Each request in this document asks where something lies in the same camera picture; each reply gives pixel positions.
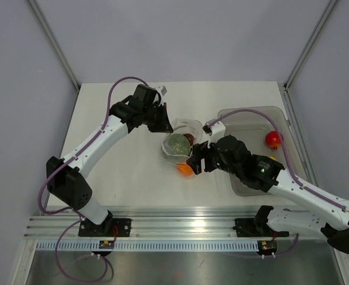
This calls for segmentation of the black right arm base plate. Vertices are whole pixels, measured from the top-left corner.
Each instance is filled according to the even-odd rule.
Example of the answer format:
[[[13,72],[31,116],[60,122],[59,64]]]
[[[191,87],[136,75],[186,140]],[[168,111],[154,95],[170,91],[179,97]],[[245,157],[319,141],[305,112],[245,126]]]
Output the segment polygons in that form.
[[[254,224],[254,218],[236,218],[232,229],[235,231],[238,238],[287,238],[290,236],[287,231],[276,232],[267,225],[257,229]]]

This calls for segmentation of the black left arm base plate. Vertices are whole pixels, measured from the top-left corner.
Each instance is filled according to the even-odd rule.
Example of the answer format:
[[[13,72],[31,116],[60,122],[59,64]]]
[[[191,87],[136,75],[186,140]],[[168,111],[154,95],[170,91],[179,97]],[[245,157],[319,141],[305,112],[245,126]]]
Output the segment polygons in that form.
[[[130,218],[112,218],[104,221],[102,224],[94,224],[92,221],[85,219],[80,223],[78,235],[88,238],[109,238],[130,236],[132,219]]]

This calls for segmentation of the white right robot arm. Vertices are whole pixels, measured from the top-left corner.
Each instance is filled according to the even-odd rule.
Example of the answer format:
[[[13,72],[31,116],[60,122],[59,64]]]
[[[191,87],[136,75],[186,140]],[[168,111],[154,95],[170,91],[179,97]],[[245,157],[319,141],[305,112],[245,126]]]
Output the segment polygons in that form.
[[[323,239],[334,249],[349,254],[349,200],[302,180],[270,157],[251,153],[231,135],[216,143],[195,144],[186,163],[197,175],[222,170],[251,189],[286,198],[304,209],[287,211],[263,205],[252,222],[244,223],[246,236],[298,233]]]

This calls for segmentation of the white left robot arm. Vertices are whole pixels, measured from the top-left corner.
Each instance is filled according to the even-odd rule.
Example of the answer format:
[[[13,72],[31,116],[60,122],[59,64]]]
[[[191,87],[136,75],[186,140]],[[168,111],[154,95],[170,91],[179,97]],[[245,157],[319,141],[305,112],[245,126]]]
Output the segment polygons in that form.
[[[133,129],[146,125],[152,133],[172,133],[163,96],[166,87],[139,84],[132,95],[108,104],[104,122],[77,148],[46,164],[47,190],[92,224],[99,236],[112,230],[112,213],[93,197],[86,178],[97,162]]]

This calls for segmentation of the clear zip top bag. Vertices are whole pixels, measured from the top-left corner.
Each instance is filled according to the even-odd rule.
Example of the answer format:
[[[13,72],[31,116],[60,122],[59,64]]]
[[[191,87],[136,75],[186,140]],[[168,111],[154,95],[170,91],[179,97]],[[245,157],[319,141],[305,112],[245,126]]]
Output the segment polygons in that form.
[[[186,163],[193,152],[193,146],[203,136],[202,123],[193,119],[176,118],[171,122],[173,133],[167,134],[161,144],[163,159],[185,178],[194,175]]]

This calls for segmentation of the orange fruit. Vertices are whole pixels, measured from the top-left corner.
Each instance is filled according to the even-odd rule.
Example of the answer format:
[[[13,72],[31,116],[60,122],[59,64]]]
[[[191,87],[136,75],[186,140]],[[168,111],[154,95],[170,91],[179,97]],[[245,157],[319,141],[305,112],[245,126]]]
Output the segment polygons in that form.
[[[184,177],[190,177],[194,174],[193,169],[186,163],[178,163],[177,170]]]

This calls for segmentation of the dark red passion fruit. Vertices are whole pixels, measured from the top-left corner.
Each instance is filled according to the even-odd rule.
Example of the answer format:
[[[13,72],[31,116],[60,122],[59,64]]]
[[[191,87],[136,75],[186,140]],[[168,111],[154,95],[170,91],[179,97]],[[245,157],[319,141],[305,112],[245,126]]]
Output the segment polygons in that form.
[[[183,134],[183,136],[187,138],[190,145],[194,144],[195,138],[191,134]]]

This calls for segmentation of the green netted melon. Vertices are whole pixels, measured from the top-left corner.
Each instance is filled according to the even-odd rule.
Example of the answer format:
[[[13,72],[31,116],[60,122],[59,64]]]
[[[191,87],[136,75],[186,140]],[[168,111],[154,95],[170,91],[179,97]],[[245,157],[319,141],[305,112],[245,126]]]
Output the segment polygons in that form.
[[[171,134],[164,140],[164,149],[170,155],[188,156],[191,145],[183,134]]]

